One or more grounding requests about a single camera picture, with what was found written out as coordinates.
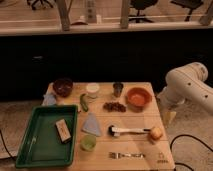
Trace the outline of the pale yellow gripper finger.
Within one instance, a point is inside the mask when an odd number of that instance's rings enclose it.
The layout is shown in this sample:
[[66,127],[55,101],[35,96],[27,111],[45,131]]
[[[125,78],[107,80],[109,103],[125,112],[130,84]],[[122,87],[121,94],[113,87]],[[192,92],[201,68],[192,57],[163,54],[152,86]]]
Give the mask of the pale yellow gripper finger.
[[174,120],[175,117],[176,117],[176,112],[175,111],[167,112],[164,115],[164,126],[168,127],[172,123],[172,121]]

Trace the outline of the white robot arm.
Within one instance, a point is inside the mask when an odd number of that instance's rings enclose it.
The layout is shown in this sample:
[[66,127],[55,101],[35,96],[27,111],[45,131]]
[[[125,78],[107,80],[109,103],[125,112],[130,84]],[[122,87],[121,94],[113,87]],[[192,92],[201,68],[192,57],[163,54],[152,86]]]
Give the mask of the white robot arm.
[[174,68],[166,74],[166,86],[157,95],[162,106],[161,116],[165,127],[176,116],[174,108],[182,105],[185,100],[197,103],[213,115],[213,88],[205,84],[207,78],[208,70],[200,62]]

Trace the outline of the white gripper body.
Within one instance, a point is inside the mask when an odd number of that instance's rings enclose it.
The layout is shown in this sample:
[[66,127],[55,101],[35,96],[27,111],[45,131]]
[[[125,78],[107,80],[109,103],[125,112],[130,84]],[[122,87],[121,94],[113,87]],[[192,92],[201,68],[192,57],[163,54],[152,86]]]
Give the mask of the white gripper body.
[[165,117],[173,108],[182,105],[185,98],[175,92],[172,88],[164,87],[163,90],[157,95],[162,106],[161,115]]

